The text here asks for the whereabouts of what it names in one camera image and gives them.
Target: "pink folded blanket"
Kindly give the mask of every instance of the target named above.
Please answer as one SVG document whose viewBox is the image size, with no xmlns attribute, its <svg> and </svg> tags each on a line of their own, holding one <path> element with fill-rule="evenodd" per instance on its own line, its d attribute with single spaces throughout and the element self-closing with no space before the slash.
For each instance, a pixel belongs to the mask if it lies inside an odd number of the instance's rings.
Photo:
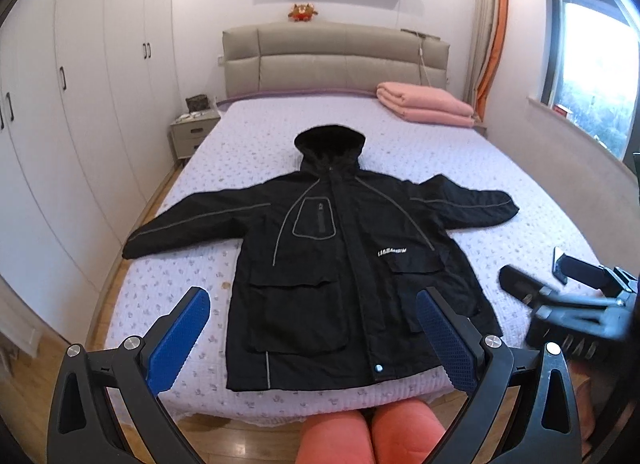
<svg viewBox="0 0 640 464">
<path fill-rule="evenodd" d="M 475 121 L 447 111 L 427 110 L 425 108 L 405 108 L 396 104 L 381 88 L 376 92 L 378 99 L 398 117 L 413 123 L 448 124 L 449 126 L 472 127 Z"/>
<path fill-rule="evenodd" d="M 378 94 L 382 92 L 386 99 L 402 108 L 424 108 L 471 117 L 474 109 L 456 99 L 446 90 L 433 88 L 432 86 L 418 86 L 406 82 L 381 82 L 378 85 Z"/>
</svg>

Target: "metal bolt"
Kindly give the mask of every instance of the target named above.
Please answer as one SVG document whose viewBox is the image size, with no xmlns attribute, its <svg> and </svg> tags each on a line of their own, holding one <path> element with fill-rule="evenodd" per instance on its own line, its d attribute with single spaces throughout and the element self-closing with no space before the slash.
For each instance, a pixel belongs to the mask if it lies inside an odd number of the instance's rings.
<svg viewBox="0 0 640 464">
<path fill-rule="evenodd" d="M 80 353 L 80 345 L 71 345 L 68 349 L 66 349 L 66 355 L 70 358 L 76 357 Z"/>
<path fill-rule="evenodd" d="M 547 343 L 545 348 L 546 348 L 546 351 L 553 356 L 559 356 L 560 352 L 562 352 L 558 344 L 554 342 Z"/>
<path fill-rule="evenodd" d="M 124 340 L 124 348 L 127 350 L 137 349 L 140 346 L 140 338 L 131 336 Z"/>
<path fill-rule="evenodd" d="M 551 307 L 542 305 L 538 307 L 538 310 L 536 310 L 536 316 L 538 316 L 540 319 L 547 319 L 549 316 L 551 316 L 551 312 Z"/>
<path fill-rule="evenodd" d="M 502 345 L 502 340 L 498 338 L 498 336 L 494 336 L 493 334 L 484 338 L 484 342 L 489 348 L 492 348 L 492 349 L 497 349 L 499 346 Z"/>
</svg>

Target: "orange curtain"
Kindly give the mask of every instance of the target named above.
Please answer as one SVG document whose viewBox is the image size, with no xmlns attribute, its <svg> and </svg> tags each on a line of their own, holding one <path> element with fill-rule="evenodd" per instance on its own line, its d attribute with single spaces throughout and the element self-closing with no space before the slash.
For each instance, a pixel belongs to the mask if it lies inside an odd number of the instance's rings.
<svg viewBox="0 0 640 464">
<path fill-rule="evenodd" d="M 500 56 L 502 55 L 502 49 L 504 48 L 504 36 L 507 30 L 507 13 L 509 7 L 509 0 L 498 0 L 498 22 L 495 30 L 494 43 L 489 53 L 489 62 L 487 63 L 484 76 L 478 86 L 478 98 L 476 99 L 476 111 L 480 116 L 480 120 L 484 121 L 484 110 L 486 107 L 486 100 L 489 96 L 489 90 L 491 84 L 494 82 L 496 70 L 500 63 Z"/>
</svg>

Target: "nightstand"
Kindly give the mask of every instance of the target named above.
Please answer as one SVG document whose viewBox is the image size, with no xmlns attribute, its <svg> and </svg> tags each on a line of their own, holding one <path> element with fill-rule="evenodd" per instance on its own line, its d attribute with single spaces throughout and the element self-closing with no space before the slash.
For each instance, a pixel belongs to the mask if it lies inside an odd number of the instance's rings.
<svg viewBox="0 0 640 464">
<path fill-rule="evenodd" d="M 220 114 L 216 110 L 197 111 L 178 117 L 171 124 L 171 138 L 178 160 L 186 163 L 219 121 Z"/>
</svg>

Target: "hood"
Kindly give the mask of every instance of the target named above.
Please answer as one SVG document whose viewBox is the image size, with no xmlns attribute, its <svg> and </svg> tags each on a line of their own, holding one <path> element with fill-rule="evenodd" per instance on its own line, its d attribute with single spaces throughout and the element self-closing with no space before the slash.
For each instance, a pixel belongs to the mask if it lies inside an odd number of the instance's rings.
<svg viewBox="0 0 640 464">
<path fill-rule="evenodd" d="M 302 171 L 358 169 L 358 157 L 365 137 L 359 131 L 338 124 L 316 126 L 300 133 L 294 144 L 302 153 Z"/>
</svg>

